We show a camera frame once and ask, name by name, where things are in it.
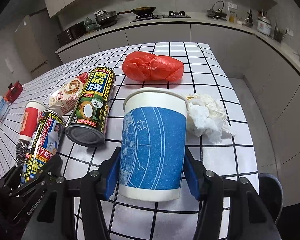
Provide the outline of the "red plastic bag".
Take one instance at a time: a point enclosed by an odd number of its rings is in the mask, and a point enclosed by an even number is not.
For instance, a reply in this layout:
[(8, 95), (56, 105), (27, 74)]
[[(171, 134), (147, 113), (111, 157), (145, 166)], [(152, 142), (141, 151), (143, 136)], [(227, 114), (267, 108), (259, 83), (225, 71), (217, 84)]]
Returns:
[(183, 77), (184, 64), (170, 56), (134, 51), (125, 58), (122, 71), (135, 81), (178, 81)]

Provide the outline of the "coconut drink can with woman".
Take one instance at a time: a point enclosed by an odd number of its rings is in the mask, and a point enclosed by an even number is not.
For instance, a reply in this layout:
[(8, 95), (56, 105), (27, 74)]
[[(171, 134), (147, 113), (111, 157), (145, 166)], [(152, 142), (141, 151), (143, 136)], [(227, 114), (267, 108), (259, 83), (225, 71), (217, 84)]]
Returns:
[(21, 184), (33, 179), (39, 170), (56, 155), (64, 130), (65, 120), (61, 115), (50, 109), (42, 112), (26, 151), (21, 171)]

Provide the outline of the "red white paper cup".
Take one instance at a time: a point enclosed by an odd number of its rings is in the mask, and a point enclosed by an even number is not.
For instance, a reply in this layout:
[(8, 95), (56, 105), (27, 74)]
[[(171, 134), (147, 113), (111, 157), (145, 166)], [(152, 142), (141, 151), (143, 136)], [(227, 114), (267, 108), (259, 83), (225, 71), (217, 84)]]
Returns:
[(31, 140), (38, 120), (44, 110), (47, 110), (47, 107), (39, 101), (30, 100), (27, 102), (20, 128), (20, 140)]

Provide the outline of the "gas stove top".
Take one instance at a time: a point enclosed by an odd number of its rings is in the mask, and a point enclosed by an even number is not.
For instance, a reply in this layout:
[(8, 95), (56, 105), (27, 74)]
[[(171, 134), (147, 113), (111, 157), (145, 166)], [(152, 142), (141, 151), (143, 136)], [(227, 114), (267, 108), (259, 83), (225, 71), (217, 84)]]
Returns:
[(179, 12), (170, 11), (168, 14), (161, 14), (161, 15), (155, 15), (153, 13), (140, 15), (140, 16), (136, 15), (136, 18), (133, 19), (131, 23), (145, 21), (145, 20), (156, 20), (162, 18), (191, 18), (191, 17), (188, 14), (186, 14), (184, 11), (179, 11)]

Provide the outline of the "clear plastic container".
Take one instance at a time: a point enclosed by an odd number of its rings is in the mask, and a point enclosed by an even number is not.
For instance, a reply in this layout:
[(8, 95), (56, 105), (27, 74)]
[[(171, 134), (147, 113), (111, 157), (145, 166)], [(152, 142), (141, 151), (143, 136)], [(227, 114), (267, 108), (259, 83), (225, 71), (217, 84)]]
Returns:
[(10, 111), (10, 103), (0, 95), (0, 120), (4, 120)]

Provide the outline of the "black microwave oven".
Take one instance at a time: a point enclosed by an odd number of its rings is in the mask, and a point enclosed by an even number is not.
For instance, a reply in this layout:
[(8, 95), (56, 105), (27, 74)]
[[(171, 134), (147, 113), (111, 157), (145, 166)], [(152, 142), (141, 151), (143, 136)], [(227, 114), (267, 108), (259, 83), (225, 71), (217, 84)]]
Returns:
[(82, 37), (86, 33), (84, 22), (76, 23), (65, 31), (57, 35), (58, 42), (61, 46), (69, 44), (70, 42)]

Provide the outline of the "white rice cooker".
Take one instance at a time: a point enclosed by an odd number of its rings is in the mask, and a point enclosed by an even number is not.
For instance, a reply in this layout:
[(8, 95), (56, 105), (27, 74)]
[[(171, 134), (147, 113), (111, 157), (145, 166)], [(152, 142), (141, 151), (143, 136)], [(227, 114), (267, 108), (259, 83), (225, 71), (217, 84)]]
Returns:
[(263, 16), (258, 16), (257, 18), (257, 31), (269, 36), (271, 33), (272, 25), (271, 21)]

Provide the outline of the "orange liquid bottle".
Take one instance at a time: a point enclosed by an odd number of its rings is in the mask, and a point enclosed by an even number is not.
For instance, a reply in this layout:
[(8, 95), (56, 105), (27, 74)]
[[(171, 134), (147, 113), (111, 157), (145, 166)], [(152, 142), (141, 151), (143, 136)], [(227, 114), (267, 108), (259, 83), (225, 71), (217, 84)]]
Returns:
[(229, 14), (229, 22), (234, 23), (235, 22), (235, 12), (230, 10)]

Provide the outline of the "white tissue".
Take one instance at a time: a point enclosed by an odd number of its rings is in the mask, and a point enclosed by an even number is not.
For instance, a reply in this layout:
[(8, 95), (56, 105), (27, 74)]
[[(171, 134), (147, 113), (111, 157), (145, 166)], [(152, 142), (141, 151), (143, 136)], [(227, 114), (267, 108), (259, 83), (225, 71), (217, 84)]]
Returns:
[(191, 94), (186, 97), (187, 131), (196, 137), (206, 136), (213, 143), (235, 136), (228, 123), (228, 114), (220, 100), (208, 94)]

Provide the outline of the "foil wrapper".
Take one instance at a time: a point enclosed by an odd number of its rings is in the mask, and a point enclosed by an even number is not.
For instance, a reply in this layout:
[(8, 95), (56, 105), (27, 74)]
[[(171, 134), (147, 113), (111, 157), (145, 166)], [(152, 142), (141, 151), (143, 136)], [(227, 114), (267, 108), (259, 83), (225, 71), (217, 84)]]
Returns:
[(18, 165), (24, 163), (29, 144), (30, 144), (29, 141), (19, 139), (19, 141), (16, 145), (16, 148), (15, 148), (16, 163)]

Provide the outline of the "small red appliance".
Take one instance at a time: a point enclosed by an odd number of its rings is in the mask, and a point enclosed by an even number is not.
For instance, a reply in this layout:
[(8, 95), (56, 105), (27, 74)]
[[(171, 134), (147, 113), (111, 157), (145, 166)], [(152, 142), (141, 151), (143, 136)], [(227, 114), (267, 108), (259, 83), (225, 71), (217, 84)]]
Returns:
[(10, 83), (8, 86), (8, 91), (4, 96), (4, 98), (9, 103), (14, 103), (22, 91), (23, 91), (23, 86), (19, 81), (17, 81), (15, 84)]

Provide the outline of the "utensil holder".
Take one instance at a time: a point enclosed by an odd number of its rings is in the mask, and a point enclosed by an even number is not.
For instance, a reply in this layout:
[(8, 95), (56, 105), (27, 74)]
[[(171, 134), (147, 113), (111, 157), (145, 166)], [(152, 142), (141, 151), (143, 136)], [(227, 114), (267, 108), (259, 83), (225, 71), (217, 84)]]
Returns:
[(279, 29), (277, 26), (277, 22), (275, 22), (275, 29), (274, 29), (274, 36), (273, 36), (275, 41), (282, 43), (287, 33), (288, 33), (287, 29)]

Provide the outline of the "white tiled island counter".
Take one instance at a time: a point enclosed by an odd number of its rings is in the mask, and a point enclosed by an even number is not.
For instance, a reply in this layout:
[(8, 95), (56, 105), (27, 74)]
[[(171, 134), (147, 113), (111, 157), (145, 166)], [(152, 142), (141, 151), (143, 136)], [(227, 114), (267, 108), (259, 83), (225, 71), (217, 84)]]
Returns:
[[(137, 50), (170, 55), (184, 63), (185, 70), (180, 81), (148, 82), (147, 86), (170, 89), (184, 96), (209, 94), (222, 102), (235, 136), (214, 144), (207, 137), (188, 135), (186, 144), (193, 157), (202, 161), (207, 169), (232, 180), (247, 177), (258, 188), (253, 140), (242, 107), (229, 79), (214, 57), (213, 49), (208, 44), (196, 42), (144, 43), (96, 52), (65, 63), (26, 83), (5, 120), (0, 122), (0, 178), (15, 165), (15, 147), (26, 103), (29, 100), (48, 103), (49, 96), (59, 87), (98, 66), (111, 68), (116, 75), (106, 143), (99, 148), (87, 148), (70, 140), (62, 142), (59, 147), (63, 161), (62, 175), (67, 179), (75, 179), (96, 169), (121, 145), (122, 131), (127, 128), (132, 130), (129, 138), (135, 148), (153, 149), (155, 139), (162, 139), (165, 132), (162, 126), (158, 127), (156, 133), (150, 130), (152, 124), (159, 122), (158, 113), (154, 113), (153, 118), (146, 118), (143, 113), (133, 114), (129, 123), (124, 122), (125, 98), (143, 87), (143, 83), (127, 78), (122, 71), (126, 56)], [(121, 196), (116, 191), (110, 200), (102, 203), (102, 208), (112, 239), (191, 239), (200, 203), (183, 181), (180, 197), (176, 200), (142, 202)]]

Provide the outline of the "blue white paper cup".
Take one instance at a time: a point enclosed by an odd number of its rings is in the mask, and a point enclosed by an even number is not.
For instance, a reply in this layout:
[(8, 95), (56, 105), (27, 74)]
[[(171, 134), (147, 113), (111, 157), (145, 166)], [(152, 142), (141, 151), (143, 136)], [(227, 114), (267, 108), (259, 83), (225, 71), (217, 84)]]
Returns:
[(123, 102), (119, 194), (146, 202), (180, 196), (188, 103), (162, 88), (140, 88)]

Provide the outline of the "frying pan on stove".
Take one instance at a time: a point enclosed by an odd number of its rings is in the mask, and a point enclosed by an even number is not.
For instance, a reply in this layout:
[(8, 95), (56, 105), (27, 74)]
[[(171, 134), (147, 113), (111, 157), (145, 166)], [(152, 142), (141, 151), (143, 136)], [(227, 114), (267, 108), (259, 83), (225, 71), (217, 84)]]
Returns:
[(121, 11), (119, 12), (119, 15), (128, 14), (128, 13), (133, 13), (135, 15), (147, 15), (147, 14), (152, 14), (155, 11), (155, 9), (156, 7), (140, 7), (129, 11)]

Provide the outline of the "beige snack wrapper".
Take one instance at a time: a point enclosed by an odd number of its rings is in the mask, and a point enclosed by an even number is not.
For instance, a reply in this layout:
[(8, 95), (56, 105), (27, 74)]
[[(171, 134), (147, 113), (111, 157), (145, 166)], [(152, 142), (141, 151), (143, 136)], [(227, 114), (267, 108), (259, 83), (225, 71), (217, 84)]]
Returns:
[(60, 115), (73, 110), (87, 79), (88, 73), (84, 72), (53, 92), (49, 97), (48, 109)]

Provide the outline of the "black kettle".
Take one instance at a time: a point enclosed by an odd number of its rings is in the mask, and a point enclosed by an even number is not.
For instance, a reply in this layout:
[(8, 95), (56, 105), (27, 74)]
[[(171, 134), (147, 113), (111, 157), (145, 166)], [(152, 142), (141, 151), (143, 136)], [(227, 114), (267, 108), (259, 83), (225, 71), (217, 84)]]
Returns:
[[(214, 9), (215, 5), (218, 3), (221, 3), (221, 7), (218, 9)], [(224, 2), (222, 0), (219, 0), (215, 2), (210, 9), (207, 10), (207, 17), (217, 19), (217, 20), (223, 20), (226, 21), (227, 13), (223, 12), (224, 8)]]

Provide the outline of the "refrigerator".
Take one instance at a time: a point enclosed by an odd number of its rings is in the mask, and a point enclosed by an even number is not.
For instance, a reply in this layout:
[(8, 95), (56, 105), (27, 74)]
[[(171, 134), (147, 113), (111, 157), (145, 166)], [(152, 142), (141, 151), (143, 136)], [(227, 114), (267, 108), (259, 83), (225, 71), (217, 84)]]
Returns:
[(55, 53), (60, 47), (57, 35), (61, 33), (58, 21), (51, 18), (47, 9), (24, 17), (18, 25), (14, 41), (18, 55), (32, 78), (62, 64)]

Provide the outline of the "dark glass bottle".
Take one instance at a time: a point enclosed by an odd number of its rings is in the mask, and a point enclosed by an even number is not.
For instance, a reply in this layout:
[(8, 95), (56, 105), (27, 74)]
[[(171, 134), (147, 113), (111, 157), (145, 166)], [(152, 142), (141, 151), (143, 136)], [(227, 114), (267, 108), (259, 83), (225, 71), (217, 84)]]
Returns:
[(253, 16), (252, 16), (252, 10), (250, 9), (247, 15), (247, 18), (245, 19), (246, 21), (246, 26), (249, 28), (253, 27)]

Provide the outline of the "black wok with lid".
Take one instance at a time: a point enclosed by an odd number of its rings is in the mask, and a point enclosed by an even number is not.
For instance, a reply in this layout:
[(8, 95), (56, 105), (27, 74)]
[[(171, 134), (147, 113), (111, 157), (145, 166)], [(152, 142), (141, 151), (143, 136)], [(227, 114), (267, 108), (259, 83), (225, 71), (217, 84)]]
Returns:
[(96, 23), (104, 26), (111, 24), (117, 20), (116, 11), (98, 11), (95, 13)]

